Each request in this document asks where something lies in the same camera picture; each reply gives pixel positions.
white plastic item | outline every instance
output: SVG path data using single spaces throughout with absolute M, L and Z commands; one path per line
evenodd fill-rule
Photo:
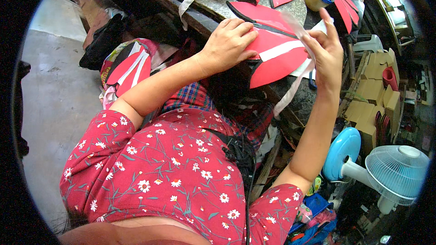
M 370 188 L 373 188 L 371 182 L 368 180 L 368 173 L 366 169 L 357 165 L 355 162 L 352 161 L 351 158 L 349 158 L 348 161 L 342 166 L 341 175 L 342 177 L 348 176 L 356 179 L 357 181 L 364 183 Z
M 362 41 L 362 42 L 355 43 L 353 46 L 353 51 L 354 52 L 362 52 L 365 50 L 371 50 L 374 53 L 376 53 L 377 50 L 379 50 L 379 49 L 383 50 L 382 42 L 380 41 L 380 38 L 375 34 L 358 35 L 357 40 L 359 38 L 369 38 L 369 37 L 371 37 L 371 39 L 369 41 Z
M 377 192 L 394 203 L 407 206 L 419 195 L 429 161 L 414 147 L 381 146 L 366 157 L 365 166 Z

cardboard box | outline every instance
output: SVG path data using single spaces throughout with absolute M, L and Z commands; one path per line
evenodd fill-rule
M 388 85 L 386 92 L 383 96 L 383 103 L 385 113 L 388 115 L 391 121 L 391 139 L 397 132 L 399 121 L 400 121 L 400 92 L 392 90 L 392 87 Z
M 393 65 L 393 59 L 387 52 L 371 53 L 369 56 L 368 66 L 365 72 L 361 74 L 361 79 L 378 79 L 383 80 L 383 70 Z
M 366 99 L 369 103 L 383 106 L 383 90 L 383 81 L 376 79 L 361 79 L 356 93 Z M 354 100 L 361 100 L 361 98 L 354 96 Z
M 397 65 L 397 59 L 395 58 L 395 52 L 389 48 L 388 52 L 389 56 L 392 58 L 392 62 L 388 62 L 388 67 L 394 68 L 395 78 L 397 79 L 397 87 L 400 86 L 400 75 L 398 73 L 398 65 Z

white fan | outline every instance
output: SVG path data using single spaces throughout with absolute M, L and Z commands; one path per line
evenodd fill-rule
M 419 195 L 429 158 L 414 147 L 381 146 L 366 157 L 365 169 L 355 163 L 359 150 L 359 132 L 343 130 L 330 146 L 324 176 L 330 181 L 348 176 L 375 189 L 381 194 L 377 205 L 382 214 L 389 214 L 395 204 L 411 205 Z

white tape strip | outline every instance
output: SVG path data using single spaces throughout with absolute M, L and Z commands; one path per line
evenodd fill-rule
M 149 54 L 145 53 L 145 55 L 142 57 L 141 62 L 139 62 L 138 69 L 136 70 L 134 81 L 132 82 L 132 87 L 138 84 L 139 75 L 141 74 L 141 70 L 144 66 L 145 60 L 148 58 Z
M 272 49 L 259 53 L 263 62 L 271 60 L 277 56 L 280 56 L 296 47 L 304 47 L 301 41 L 290 41 L 281 45 L 275 46 Z

woman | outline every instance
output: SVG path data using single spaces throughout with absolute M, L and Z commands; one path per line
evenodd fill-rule
M 320 14 L 327 35 L 310 32 L 305 40 L 316 56 L 317 98 L 289 166 L 250 207 L 251 244 L 283 244 L 327 155 L 343 51 L 330 16 L 325 9 Z M 245 243 L 242 177 L 211 132 L 231 136 L 238 130 L 195 82 L 255 55 L 244 50 L 257 37 L 252 27 L 223 20 L 201 52 L 137 84 L 94 117 L 60 182 L 66 207 L 85 214 L 90 224 L 63 234 L 61 242 Z M 135 133 L 162 104 L 164 113 Z

